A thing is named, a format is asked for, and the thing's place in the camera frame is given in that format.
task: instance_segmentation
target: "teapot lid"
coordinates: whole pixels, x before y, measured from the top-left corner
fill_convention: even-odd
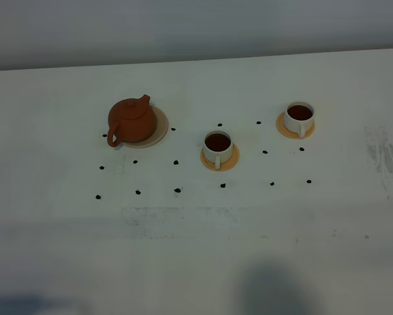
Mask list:
[[[141,98],[128,98],[121,100],[114,107],[116,107],[116,114],[121,119],[136,119],[146,113],[150,105],[150,97],[144,95]]]

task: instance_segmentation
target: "tabletop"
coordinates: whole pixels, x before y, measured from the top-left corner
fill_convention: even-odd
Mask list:
[[[109,147],[110,108],[143,94],[166,136]],[[302,140],[276,129],[295,100],[316,111]],[[201,163],[213,130],[239,148],[227,172]],[[9,303],[393,314],[393,49],[0,72]]]

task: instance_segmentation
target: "clay teapot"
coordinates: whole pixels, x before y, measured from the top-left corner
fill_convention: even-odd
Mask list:
[[[116,147],[120,142],[138,142],[149,138],[157,127],[150,97],[128,98],[116,103],[109,113],[107,142]]]

